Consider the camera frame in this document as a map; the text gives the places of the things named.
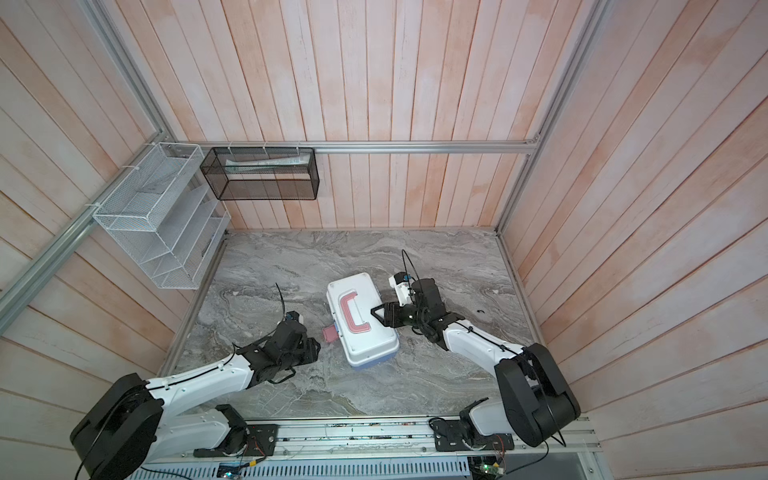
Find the pink tool box latch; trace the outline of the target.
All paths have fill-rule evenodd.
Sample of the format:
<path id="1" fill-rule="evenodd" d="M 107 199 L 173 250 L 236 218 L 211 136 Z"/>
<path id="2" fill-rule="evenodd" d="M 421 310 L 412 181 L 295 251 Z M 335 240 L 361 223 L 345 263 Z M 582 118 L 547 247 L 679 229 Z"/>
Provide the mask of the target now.
<path id="1" fill-rule="evenodd" d="M 330 325 L 322 330 L 323 338 L 326 343 L 332 344 L 336 342 L 340 336 L 335 325 Z"/>

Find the pink tool box handle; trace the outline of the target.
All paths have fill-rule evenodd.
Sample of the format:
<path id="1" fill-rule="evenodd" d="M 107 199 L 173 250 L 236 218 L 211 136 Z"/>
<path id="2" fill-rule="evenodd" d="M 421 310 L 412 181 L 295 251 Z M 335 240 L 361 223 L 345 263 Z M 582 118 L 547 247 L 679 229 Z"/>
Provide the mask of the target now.
<path id="1" fill-rule="evenodd" d="M 356 304 L 358 293 L 354 290 L 343 294 L 339 298 L 341 316 L 347 330 L 351 334 L 364 334 L 371 330 L 370 323 L 365 320 Z"/>

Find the blue tool box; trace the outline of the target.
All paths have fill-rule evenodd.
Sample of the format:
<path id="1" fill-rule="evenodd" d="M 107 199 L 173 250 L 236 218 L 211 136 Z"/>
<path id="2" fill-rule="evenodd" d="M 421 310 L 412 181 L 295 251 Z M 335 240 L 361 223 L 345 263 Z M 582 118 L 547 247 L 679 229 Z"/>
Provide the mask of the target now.
<path id="1" fill-rule="evenodd" d="M 381 364 L 383 362 L 386 362 L 388 360 L 391 360 L 396 355 L 397 355 L 397 352 L 392 352 L 392 353 L 390 353 L 388 355 L 384 355 L 384 356 L 380 356 L 380 357 L 377 357 L 377 358 L 368 359 L 367 361 L 361 362 L 360 364 L 355 364 L 355 365 L 351 364 L 351 367 L 354 370 L 364 370 L 364 369 L 373 367 L 375 365 Z"/>

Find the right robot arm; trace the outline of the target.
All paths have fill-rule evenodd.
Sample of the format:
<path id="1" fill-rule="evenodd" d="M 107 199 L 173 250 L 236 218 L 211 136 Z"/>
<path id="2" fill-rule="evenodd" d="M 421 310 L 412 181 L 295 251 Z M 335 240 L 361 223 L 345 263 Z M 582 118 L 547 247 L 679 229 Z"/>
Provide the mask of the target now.
<path id="1" fill-rule="evenodd" d="M 409 327 L 445 351 L 463 356 L 492 375 L 500 399 L 477 400 L 459 414 L 457 428 L 466 446 L 516 435 L 536 447 L 581 416 L 581 407 L 550 351 L 540 343 L 504 341 L 450 312 L 432 278 L 405 272 L 389 278 L 397 300 L 371 309 L 386 327 Z"/>

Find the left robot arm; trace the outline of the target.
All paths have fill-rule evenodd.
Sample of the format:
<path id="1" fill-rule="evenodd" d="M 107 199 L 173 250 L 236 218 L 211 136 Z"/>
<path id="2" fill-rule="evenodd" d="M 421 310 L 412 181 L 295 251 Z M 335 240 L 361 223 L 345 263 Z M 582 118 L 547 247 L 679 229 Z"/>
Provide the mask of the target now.
<path id="1" fill-rule="evenodd" d="M 192 408 L 263 383 L 292 378 L 316 362 L 320 343 L 295 311 L 256 341 L 225 358 L 167 377 L 127 374 L 113 383 L 70 434 L 80 464 L 92 479 L 125 479 L 146 462 L 176 454 L 264 459 L 269 448 L 229 404 L 202 414 Z"/>

